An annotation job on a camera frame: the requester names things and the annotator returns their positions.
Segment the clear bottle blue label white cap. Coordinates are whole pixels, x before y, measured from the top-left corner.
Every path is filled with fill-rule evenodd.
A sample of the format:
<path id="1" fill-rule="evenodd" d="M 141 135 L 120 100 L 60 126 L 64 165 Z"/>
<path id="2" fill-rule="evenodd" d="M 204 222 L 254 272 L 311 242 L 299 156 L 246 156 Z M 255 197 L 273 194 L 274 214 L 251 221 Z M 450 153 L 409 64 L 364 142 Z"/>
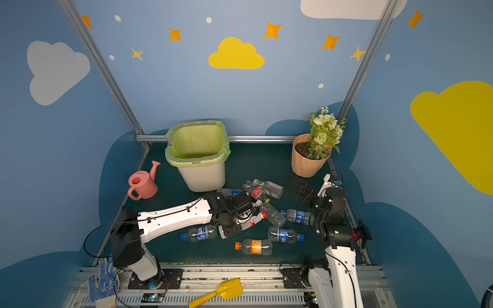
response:
<path id="1" fill-rule="evenodd" d="M 241 189 L 221 188 L 218 192 L 222 193 L 225 198 L 230 198 L 241 194 L 243 191 Z"/>

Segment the white bottle red cap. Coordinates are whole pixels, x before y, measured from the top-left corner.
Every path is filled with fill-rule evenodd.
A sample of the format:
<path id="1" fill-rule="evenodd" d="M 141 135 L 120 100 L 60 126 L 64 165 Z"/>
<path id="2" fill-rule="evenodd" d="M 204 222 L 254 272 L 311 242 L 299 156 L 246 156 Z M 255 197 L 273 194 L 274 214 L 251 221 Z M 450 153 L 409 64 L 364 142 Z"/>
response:
<path id="1" fill-rule="evenodd" d="M 242 231 L 245 231 L 245 230 L 253 227 L 254 225 L 258 224 L 260 221 L 262 221 L 265 218 L 267 218 L 267 214 L 262 211 L 258 215 L 249 219 L 248 221 L 246 221 L 244 223 L 240 223 Z"/>

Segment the clear bottle white cap green label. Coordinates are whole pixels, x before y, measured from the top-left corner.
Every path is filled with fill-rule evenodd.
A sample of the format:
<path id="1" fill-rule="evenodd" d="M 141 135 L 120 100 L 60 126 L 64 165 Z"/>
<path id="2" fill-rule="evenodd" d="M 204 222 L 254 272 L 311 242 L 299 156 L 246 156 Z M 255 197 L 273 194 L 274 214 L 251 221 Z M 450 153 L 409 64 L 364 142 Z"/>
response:
<path id="1" fill-rule="evenodd" d="M 284 187 L 280 186 L 279 184 L 276 184 L 271 181 L 262 181 L 259 179 L 254 179 L 253 184 L 257 187 L 262 188 L 267 195 L 275 198 L 275 199 L 280 199 L 284 193 Z"/>

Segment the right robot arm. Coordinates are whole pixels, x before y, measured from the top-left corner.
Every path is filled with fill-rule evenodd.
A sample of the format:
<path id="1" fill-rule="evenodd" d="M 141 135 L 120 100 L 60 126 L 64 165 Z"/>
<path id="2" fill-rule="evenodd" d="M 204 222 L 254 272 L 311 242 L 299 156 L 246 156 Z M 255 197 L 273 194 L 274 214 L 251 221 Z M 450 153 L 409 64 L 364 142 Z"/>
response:
<path id="1" fill-rule="evenodd" d="M 363 307 L 356 271 L 355 228 L 345 223 L 346 194 L 338 187 L 319 193 L 305 183 L 299 184 L 296 197 L 315 211 L 315 230 L 323 259 L 306 259 L 300 269 L 305 283 L 315 293 L 319 307 Z"/>

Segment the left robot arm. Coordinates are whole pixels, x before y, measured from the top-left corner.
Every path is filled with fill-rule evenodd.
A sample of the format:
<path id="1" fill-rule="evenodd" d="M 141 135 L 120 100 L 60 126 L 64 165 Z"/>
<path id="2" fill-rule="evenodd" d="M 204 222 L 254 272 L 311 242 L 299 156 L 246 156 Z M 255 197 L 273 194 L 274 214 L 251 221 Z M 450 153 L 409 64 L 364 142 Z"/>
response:
<path id="1" fill-rule="evenodd" d="M 225 197 L 210 191 L 187 204 L 150 212 L 125 209 L 110 231 L 113 266 L 130 268 L 140 281 L 159 275 L 157 258 L 146 247 L 150 241 L 196 225 L 213 223 L 222 227 L 225 237 L 241 232 L 240 225 L 259 211 L 245 192 Z"/>

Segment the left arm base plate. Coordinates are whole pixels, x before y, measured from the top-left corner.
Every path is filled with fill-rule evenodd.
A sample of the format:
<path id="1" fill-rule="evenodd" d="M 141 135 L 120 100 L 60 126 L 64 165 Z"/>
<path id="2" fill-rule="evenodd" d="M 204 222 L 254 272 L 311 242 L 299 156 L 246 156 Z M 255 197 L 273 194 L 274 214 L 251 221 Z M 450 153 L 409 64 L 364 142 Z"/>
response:
<path id="1" fill-rule="evenodd" d="M 155 277 L 146 281 L 138 279 L 132 274 L 128 283 L 129 290 L 178 290 L 181 287 L 183 269 L 171 268 L 161 269 Z"/>

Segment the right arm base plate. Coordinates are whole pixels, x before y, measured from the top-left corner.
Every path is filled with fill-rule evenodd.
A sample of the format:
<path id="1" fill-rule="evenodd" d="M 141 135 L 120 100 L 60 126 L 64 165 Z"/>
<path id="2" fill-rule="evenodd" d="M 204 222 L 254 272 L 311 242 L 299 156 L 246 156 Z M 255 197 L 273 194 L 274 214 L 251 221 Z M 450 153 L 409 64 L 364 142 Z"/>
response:
<path id="1" fill-rule="evenodd" d="M 281 269 L 285 289 L 311 289 L 308 273 L 301 268 Z"/>

